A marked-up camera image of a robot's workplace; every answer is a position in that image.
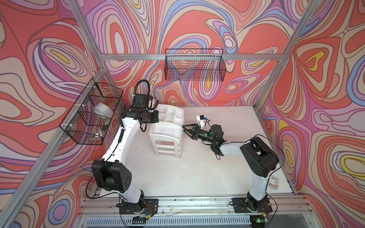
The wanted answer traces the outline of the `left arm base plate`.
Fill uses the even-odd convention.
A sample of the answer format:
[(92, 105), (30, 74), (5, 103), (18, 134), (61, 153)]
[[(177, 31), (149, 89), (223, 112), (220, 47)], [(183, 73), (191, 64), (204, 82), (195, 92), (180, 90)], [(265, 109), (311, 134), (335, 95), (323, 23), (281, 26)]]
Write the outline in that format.
[(119, 209), (119, 214), (122, 215), (154, 215), (158, 212), (158, 204), (159, 199), (152, 198), (140, 200), (136, 204), (122, 201), (121, 203), (118, 203), (116, 207)]

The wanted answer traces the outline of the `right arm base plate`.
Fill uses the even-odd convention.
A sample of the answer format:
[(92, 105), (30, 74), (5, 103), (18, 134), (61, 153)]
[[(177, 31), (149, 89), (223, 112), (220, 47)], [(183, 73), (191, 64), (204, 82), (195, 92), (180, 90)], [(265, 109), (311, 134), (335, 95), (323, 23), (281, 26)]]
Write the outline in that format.
[(254, 198), (232, 198), (229, 205), (233, 206), (235, 213), (269, 214), (273, 212), (267, 196), (260, 201)]

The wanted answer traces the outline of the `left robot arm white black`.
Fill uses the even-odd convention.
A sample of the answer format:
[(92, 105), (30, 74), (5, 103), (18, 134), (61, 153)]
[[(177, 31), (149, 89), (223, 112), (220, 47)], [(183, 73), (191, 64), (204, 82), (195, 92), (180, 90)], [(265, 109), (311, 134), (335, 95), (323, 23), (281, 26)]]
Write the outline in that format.
[(138, 204), (143, 191), (132, 183), (132, 173), (126, 167), (126, 158), (138, 131), (143, 124), (159, 122), (159, 111), (127, 108), (119, 116), (119, 129), (109, 149), (100, 160), (92, 163), (93, 177), (98, 188), (109, 194), (118, 194), (127, 203)]

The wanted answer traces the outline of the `white plastic drawer organizer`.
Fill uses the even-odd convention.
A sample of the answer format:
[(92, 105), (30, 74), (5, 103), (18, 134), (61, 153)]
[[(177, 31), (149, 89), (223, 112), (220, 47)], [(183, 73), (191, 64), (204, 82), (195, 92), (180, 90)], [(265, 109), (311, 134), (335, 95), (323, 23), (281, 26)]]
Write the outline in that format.
[(153, 123), (149, 136), (157, 157), (180, 159), (183, 153), (184, 110), (167, 104), (160, 104), (159, 122)]

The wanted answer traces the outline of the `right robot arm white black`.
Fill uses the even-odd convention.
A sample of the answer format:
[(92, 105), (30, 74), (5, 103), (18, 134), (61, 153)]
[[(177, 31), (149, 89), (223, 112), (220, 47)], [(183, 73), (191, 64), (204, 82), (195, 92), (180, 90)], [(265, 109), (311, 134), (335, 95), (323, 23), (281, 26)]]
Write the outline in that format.
[(262, 135), (255, 135), (243, 142), (228, 142), (224, 140), (224, 132), (220, 125), (214, 124), (205, 131), (199, 124), (186, 124), (183, 132), (192, 140), (207, 142), (217, 158), (228, 155), (243, 156), (253, 172), (252, 184), (243, 203), (245, 210), (255, 213), (264, 210), (269, 205), (267, 187), (270, 174), (275, 172), (279, 164), (278, 155), (262, 140)]

